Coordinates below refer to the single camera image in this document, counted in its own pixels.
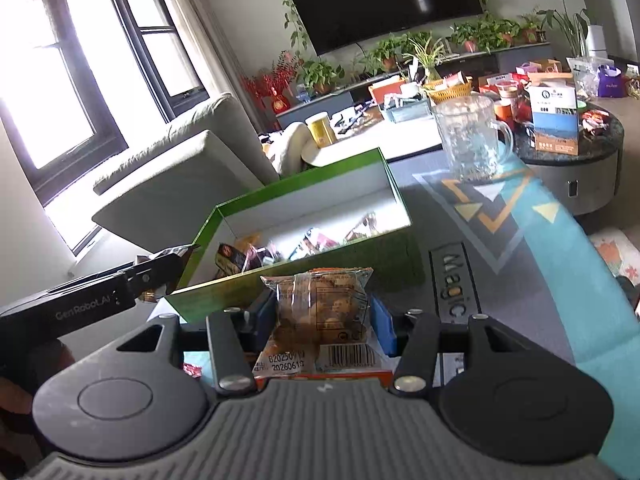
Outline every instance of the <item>window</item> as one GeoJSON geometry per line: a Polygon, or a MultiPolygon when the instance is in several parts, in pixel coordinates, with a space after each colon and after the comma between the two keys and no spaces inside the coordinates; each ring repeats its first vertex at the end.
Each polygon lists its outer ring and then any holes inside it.
{"type": "Polygon", "coordinates": [[[95,230],[89,172],[209,96],[163,0],[0,0],[0,119],[72,248],[95,230]]]}

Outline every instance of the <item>white table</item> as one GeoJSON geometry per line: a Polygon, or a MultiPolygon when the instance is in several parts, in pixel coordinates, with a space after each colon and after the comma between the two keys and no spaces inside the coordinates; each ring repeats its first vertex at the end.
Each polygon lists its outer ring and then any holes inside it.
{"type": "Polygon", "coordinates": [[[302,159],[312,166],[327,166],[380,148],[386,160],[395,160],[436,148],[441,143],[438,126],[432,116],[398,124],[382,121],[326,148],[318,148],[310,140],[302,149],[302,159]]]}

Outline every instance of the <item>woven basket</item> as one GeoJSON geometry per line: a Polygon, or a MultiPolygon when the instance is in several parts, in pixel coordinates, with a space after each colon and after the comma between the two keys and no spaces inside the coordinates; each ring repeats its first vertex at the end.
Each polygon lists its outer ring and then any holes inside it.
{"type": "Polygon", "coordinates": [[[427,95],[431,99],[433,99],[433,102],[439,105],[440,103],[448,101],[449,99],[471,95],[472,81],[472,78],[467,77],[465,85],[452,86],[451,88],[447,88],[445,90],[436,91],[434,90],[434,88],[444,82],[444,79],[439,79],[438,81],[434,81],[433,83],[424,85],[424,89],[427,91],[427,95]]]}

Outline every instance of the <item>green box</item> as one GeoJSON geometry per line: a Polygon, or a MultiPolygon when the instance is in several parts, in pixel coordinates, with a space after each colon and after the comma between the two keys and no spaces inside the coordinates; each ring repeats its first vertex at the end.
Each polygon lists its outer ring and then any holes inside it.
{"type": "Polygon", "coordinates": [[[180,279],[166,299],[188,322],[216,310],[247,306],[263,290],[260,276],[289,276],[319,267],[372,267],[376,290],[394,292],[424,282],[424,269],[412,224],[398,186],[379,149],[315,168],[219,205],[204,224],[180,279]],[[382,234],[321,254],[281,262],[222,280],[214,258],[220,243],[260,233],[284,256],[317,227],[341,241],[374,211],[382,234]]]}

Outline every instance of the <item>purple gift bag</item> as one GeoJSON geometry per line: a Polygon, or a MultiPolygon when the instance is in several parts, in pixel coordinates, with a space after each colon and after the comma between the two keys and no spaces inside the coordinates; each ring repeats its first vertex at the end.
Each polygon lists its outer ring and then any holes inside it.
{"type": "Polygon", "coordinates": [[[626,97],[625,82],[619,69],[606,65],[598,68],[598,97],[626,97]]]}

